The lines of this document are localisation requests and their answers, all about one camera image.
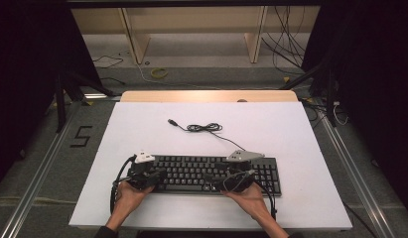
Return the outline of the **beige wooden shelf unit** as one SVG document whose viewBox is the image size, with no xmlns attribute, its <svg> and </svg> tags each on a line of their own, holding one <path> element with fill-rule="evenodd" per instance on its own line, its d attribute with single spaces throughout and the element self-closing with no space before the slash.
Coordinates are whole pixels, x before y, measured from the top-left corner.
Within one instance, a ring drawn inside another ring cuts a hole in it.
<svg viewBox="0 0 408 238">
<path fill-rule="evenodd" d="M 252 63 L 264 33 L 310 33 L 318 6 L 87 8 L 71 12 L 84 34 L 123 34 L 135 62 L 143 61 L 152 34 L 241 33 Z"/>
</svg>

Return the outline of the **white table cover board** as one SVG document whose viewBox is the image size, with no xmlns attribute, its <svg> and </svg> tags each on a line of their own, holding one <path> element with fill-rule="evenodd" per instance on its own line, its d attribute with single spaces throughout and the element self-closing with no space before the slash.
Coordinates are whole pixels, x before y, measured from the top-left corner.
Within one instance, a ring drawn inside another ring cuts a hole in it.
<svg viewBox="0 0 408 238">
<path fill-rule="evenodd" d="M 228 156 L 244 148 L 277 160 L 277 221 L 289 229 L 348 230 L 351 222 L 299 102 L 115 105 L 70 225 L 109 217 L 111 184 L 131 156 Z"/>
</svg>

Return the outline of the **person's dark clothing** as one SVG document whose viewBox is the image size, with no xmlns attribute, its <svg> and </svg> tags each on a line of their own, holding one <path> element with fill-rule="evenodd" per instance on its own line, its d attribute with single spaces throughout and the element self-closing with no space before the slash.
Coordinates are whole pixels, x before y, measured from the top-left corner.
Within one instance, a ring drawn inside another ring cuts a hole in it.
<svg viewBox="0 0 408 238">
<path fill-rule="evenodd" d="M 118 233 L 106 226 L 101 226 L 93 238 L 118 238 Z M 290 235 L 288 238 L 304 238 L 304 236 L 302 233 L 295 233 Z"/>
</svg>

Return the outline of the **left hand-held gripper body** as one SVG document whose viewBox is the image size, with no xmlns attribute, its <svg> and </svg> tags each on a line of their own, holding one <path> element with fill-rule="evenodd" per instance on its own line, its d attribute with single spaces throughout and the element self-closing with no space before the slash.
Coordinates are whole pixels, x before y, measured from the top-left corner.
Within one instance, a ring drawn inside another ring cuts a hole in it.
<svg viewBox="0 0 408 238">
<path fill-rule="evenodd" d="M 132 165 L 128 170 L 128 182 L 137 189 L 150 187 L 148 178 L 153 177 L 155 157 L 145 152 L 140 152 L 132 157 Z"/>
</svg>

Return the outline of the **yellow tape roll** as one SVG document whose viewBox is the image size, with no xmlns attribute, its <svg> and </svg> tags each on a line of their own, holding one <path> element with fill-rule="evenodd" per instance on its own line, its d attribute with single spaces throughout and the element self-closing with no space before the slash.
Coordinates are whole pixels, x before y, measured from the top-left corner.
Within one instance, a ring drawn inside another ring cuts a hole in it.
<svg viewBox="0 0 408 238">
<path fill-rule="evenodd" d="M 168 75 L 165 68 L 156 67 L 151 70 L 151 76 L 156 79 L 162 79 Z"/>
</svg>

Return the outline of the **black metal stand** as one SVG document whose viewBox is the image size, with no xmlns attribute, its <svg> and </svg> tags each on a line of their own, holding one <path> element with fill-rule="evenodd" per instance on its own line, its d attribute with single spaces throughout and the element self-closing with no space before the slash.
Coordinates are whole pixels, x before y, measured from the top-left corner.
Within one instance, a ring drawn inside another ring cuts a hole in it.
<svg viewBox="0 0 408 238">
<path fill-rule="evenodd" d="M 64 128 L 67 121 L 64 93 L 66 93 L 72 101 L 82 101 L 85 98 L 84 93 L 80 89 L 82 86 L 95 89 L 106 96 L 120 96 L 120 93 L 105 88 L 101 84 L 100 79 L 93 81 L 72 70 L 61 72 L 55 81 L 55 96 L 58 108 L 58 133 Z"/>
<path fill-rule="evenodd" d="M 305 72 L 303 75 L 298 76 L 291 82 L 287 82 L 280 87 L 280 90 L 290 90 L 295 86 L 303 83 L 307 79 L 311 78 L 312 84 L 310 85 L 309 93 L 311 96 L 324 96 L 326 98 L 326 116 L 329 122 L 336 126 L 336 119 L 334 115 L 334 102 L 335 102 L 335 74 L 332 70 L 331 63 L 329 61 L 321 61 L 318 65 Z"/>
</svg>

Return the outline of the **person's right hand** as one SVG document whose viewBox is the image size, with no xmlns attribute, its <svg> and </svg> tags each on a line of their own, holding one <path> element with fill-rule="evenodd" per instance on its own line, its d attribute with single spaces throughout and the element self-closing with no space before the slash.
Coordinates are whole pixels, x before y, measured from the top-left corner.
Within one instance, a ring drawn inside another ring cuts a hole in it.
<svg viewBox="0 0 408 238">
<path fill-rule="evenodd" d="M 257 222 L 273 219 L 263 199 L 261 188 L 256 183 L 253 183 L 243 192 L 223 191 L 222 194 L 233 199 Z"/>
</svg>

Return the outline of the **black computer keyboard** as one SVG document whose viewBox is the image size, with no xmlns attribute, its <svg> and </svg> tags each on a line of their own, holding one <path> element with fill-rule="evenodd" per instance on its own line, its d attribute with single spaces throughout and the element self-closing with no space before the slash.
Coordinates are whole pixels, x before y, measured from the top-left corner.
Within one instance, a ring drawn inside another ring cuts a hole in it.
<svg viewBox="0 0 408 238">
<path fill-rule="evenodd" d="M 209 156 L 156 156 L 154 167 L 165 169 L 167 176 L 158 183 L 154 189 L 157 193 L 181 193 L 181 194 L 217 194 L 217 190 L 204 175 L 226 178 L 226 172 L 217 171 L 215 163 L 225 162 L 226 157 Z M 259 182 L 270 194 L 281 196 L 281 183 L 275 158 L 263 158 L 251 162 L 251 168 L 255 170 L 253 181 Z"/>
</svg>

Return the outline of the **person's left hand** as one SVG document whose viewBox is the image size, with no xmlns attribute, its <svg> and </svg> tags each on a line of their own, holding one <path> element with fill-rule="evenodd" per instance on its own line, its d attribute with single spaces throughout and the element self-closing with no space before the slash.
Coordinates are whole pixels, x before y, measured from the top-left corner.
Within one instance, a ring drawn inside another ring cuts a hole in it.
<svg viewBox="0 0 408 238">
<path fill-rule="evenodd" d="M 120 217 L 127 217 L 143 201 L 143 199 L 153 190 L 152 186 L 137 189 L 127 181 L 123 181 L 117 188 L 116 202 L 113 213 Z"/>
</svg>

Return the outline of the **black curtain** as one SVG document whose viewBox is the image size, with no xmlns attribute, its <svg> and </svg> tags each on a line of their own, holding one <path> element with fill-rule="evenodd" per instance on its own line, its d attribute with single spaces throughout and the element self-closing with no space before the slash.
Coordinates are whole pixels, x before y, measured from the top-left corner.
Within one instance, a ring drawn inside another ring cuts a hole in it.
<svg viewBox="0 0 408 238">
<path fill-rule="evenodd" d="M 357 5 L 334 54 L 339 101 L 408 211 L 408 0 L 326 0 L 303 69 L 321 61 Z"/>
<path fill-rule="evenodd" d="M 0 0 L 0 182 L 52 103 L 58 77 L 101 83 L 63 1 Z"/>
</svg>

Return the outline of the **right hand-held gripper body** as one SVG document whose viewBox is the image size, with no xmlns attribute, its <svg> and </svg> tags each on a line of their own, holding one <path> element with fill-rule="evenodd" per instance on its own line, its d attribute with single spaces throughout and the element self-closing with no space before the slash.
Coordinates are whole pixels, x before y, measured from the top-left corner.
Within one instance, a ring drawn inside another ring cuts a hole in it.
<svg viewBox="0 0 408 238">
<path fill-rule="evenodd" d="M 252 176 L 255 170 L 251 168 L 251 162 L 263 159 L 264 154 L 249 152 L 245 150 L 236 150 L 230 154 L 224 163 L 226 178 L 221 181 L 223 191 L 242 192 L 252 183 Z"/>
</svg>

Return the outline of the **aluminium floor rail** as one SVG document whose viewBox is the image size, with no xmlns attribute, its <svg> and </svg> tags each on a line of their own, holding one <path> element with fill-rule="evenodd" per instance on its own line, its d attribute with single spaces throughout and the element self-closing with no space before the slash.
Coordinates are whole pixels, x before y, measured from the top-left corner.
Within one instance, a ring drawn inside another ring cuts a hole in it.
<svg viewBox="0 0 408 238">
<path fill-rule="evenodd" d="M 0 183 L 0 238 L 92 238 L 92 229 L 69 225 L 102 139 L 114 99 L 67 102 L 57 130 L 52 104 Z"/>
<path fill-rule="evenodd" d="M 393 232 L 390 223 L 385 216 L 385 213 L 379 206 L 379 203 L 375 199 L 371 190 L 368 188 L 364 177 L 352 159 L 352 156 L 341 138 L 340 133 L 329 122 L 326 113 L 319 112 L 318 115 L 320 117 L 319 122 L 326 129 L 329 138 L 338 152 L 339 158 L 351 180 L 351 183 L 353 184 L 354 189 L 376 230 L 377 238 L 396 238 L 395 233 Z"/>
</svg>

